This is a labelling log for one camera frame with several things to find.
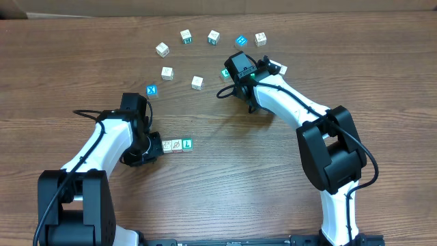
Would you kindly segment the blue D wooden block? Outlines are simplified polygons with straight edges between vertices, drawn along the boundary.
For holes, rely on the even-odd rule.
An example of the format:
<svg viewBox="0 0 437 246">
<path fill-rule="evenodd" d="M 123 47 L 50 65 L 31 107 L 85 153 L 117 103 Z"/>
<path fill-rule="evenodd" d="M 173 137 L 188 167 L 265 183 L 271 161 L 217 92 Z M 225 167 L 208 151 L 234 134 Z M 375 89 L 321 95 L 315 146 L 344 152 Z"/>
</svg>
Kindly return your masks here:
<svg viewBox="0 0 437 246">
<path fill-rule="evenodd" d="M 193 80 L 191 82 L 191 87 L 195 90 L 202 90 L 203 89 L 203 78 L 194 76 Z"/>
</svg>

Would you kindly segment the green 7 wooden block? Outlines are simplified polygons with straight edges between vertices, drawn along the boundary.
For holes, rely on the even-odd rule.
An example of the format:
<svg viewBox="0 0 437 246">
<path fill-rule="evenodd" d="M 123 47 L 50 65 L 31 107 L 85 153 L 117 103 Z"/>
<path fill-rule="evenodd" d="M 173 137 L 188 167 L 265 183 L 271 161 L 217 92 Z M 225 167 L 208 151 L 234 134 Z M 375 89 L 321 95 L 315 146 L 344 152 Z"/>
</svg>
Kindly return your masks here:
<svg viewBox="0 0 437 246">
<path fill-rule="evenodd" d="M 191 138 L 182 139 L 182 151 L 183 152 L 193 151 L 193 140 Z"/>
</svg>

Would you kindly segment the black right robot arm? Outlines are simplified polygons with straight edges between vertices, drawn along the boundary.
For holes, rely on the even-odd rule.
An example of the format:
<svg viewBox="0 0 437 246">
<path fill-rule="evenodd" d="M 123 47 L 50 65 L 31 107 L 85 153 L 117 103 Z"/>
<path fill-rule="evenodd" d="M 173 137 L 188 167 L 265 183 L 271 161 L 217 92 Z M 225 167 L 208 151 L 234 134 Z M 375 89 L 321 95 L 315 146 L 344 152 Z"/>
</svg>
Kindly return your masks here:
<svg viewBox="0 0 437 246">
<path fill-rule="evenodd" d="M 234 82 L 231 95 L 279 116 L 295 131 L 302 168 L 320 191 L 323 245 L 362 245 L 355 219 L 355 194 L 366 156 L 350 112 L 329 109 L 297 92 L 267 57 L 254 61 L 242 51 L 224 63 Z"/>
</svg>

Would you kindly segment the yellow G wooden block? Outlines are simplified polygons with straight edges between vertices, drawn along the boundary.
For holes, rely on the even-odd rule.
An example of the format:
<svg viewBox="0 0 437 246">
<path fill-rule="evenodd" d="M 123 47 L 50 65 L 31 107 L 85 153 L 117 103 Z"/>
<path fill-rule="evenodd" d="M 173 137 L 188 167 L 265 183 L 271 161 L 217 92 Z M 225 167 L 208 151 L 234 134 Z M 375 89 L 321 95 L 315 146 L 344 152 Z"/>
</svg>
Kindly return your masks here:
<svg viewBox="0 0 437 246">
<path fill-rule="evenodd" d="M 279 62 L 276 62 L 276 61 L 273 61 L 273 60 L 270 60 L 270 63 L 274 64 L 274 65 L 276 65 L 278 67 L 282 67 L 282 65 Z"/>
</svg>

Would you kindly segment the red Y wooden block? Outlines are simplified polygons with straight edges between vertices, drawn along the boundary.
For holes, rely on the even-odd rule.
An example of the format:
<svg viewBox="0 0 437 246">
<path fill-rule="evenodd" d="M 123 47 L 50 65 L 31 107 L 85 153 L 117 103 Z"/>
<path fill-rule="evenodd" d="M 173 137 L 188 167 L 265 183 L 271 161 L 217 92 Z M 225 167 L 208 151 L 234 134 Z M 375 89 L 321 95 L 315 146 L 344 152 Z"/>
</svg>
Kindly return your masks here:
<svg viewBox="0 0 437 246">
<path fill-rule="evenodd" d="M 181 139 L 172 139 L 171 140 L 171 151 L 173 153 L 182 152 L 182 140 Z"/>
</svg>

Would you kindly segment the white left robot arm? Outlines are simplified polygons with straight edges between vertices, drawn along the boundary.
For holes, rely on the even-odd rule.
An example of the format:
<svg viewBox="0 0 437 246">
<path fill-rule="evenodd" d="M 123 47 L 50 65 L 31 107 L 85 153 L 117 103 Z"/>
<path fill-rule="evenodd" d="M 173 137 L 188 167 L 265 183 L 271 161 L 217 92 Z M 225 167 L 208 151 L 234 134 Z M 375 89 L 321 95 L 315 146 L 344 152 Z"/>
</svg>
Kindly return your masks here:
<svg viewBox="0 0 437 246">
<path fill-rule="evenodd" d="M 146 245 L 141 232 L 117 224 L 109 177 L 118 163 L 140 167 L 163 155 L 160 134 L 150 130 L 150 102 L 125 93 L 119 109 L 75 114 L 94 120 L 96 127 L 71 161 L 38 178 L 33 245 Z"/>
</svg>

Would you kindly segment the green-edged picture wooden block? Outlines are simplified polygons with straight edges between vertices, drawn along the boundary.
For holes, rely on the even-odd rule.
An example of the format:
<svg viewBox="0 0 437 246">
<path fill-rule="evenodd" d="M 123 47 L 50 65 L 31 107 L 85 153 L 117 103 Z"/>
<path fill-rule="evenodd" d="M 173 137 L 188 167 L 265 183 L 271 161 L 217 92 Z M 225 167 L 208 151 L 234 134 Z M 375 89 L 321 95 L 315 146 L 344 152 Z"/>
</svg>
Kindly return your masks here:
<svg viewBox="0 0 437 246">
<path fill-rule="evenodd" d="M 173 148 L 172 148 L 172 141 L 171 140 L 164 140 L 162 141 L 162 147 L 163 147 L 163 152 L 166 153 L 172 153 Z"/>
</svg>

